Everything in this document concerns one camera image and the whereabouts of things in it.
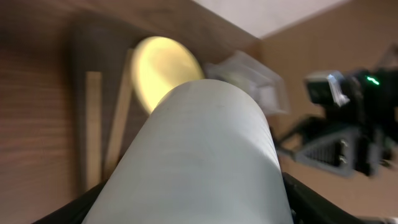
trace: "transparent plastic box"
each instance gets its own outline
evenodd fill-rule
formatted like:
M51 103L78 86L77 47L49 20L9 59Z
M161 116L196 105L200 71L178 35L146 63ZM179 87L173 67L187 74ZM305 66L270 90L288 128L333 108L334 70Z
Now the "transparent plastic box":
M235 85L250 95L265 115L290 112L283 79L244 52L236 52L218 65L205 65L208 78Z

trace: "green light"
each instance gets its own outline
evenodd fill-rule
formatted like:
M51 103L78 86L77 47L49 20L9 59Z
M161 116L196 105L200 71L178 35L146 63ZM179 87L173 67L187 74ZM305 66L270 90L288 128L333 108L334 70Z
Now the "green light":
M372 77L366 77L369 81L373 82L376 85L380 85L380 83Z

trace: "wooden stick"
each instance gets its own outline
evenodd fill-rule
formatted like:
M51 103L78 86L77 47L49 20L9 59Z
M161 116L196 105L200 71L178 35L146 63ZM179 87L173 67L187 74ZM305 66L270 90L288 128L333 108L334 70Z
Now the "wooden stick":
M86 190L101 182L101 73L86 73Z
M109 138L108 149L106 151L104 168L105 178L109 178L113 173L113 170L118 164L118 159L120 155L124 128L126 127L127 114L129 112L132 94L130 64L133 51L134 49L129 49L127 51L126 61L124 63L122 79L119 87L118 102L116 103L116 109L114 112L111 128L111 135Z

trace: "yellow round object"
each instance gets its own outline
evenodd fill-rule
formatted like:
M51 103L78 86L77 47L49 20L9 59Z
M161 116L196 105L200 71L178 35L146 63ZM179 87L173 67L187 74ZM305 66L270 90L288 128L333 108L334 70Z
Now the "yellow round object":
M191 52L166 37L149 37L138 44L131 75L136 95L149 114L173 88L204 78Z

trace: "brown wall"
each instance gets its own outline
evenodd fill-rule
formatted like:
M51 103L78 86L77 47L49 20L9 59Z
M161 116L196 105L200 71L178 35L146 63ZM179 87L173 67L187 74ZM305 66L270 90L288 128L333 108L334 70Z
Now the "brown wall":
M303 78L315 70L371 68L398 42L398 1L351 1L262 41L263 62L284 80L291 114L273 118L276 133L305 114L320 113L309 102ZM398 171L382 169L369 179L343 179L282 160L282 168L353 215L398 217Z

